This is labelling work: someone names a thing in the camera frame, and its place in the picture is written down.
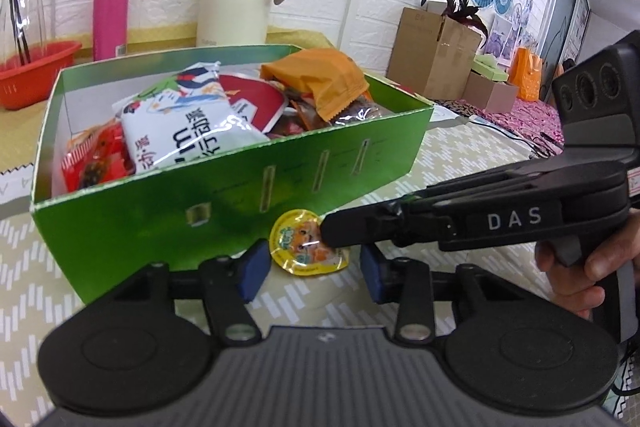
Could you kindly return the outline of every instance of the camera lens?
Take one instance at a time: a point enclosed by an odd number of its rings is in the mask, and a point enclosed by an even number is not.
[[[580,73],[575,79],[578,97],[585,107],[591,108],[596,105],[596,85],[589,73]]]
[[[620,93],[620,76],[611,64],[605,64],[600,69],[602,91],[609,98],[615,98]]]
[[[560,103],[566,111],[571,111],[574,107],[574,96],[571,93],[571,89],[569,89],[569,86],[567,85],[560,88]]]

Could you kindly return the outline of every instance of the brown cardboard box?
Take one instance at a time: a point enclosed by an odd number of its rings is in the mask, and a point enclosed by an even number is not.
[[[405,8],[386,76],[431,100],[457,100],[481,39],[449,17]]]
[[[518,86],[508,82],[495,82],[472,71],[462,98],[486,112],[511,112],[517,94]]]

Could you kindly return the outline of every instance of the barcode label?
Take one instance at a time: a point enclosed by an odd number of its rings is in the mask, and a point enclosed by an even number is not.
[[[629,197],[640,194],[640,167],[627,171],[626,178],[629,180]]]

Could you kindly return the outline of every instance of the red plastic basket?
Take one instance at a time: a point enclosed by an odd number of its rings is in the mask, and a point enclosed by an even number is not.
[[[47,100],[58,73],[73,65],[74,53],[81,47],[78,41],[52,42],[31,64],[16,68],[17,57],[12,57],[0,65],[0,107],[22,109]]]

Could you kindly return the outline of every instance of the orange paper bag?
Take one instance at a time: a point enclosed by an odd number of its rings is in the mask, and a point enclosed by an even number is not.
[[[329,121],[369,89],[362,70],[344,53],[313,48],[263,64],[260,76],[311,94],[320,118]]]
[[[542,59],[526,48],[518,48],[509,71],[509,83],[518,86],[518,98],[535,102],[540,96]]]

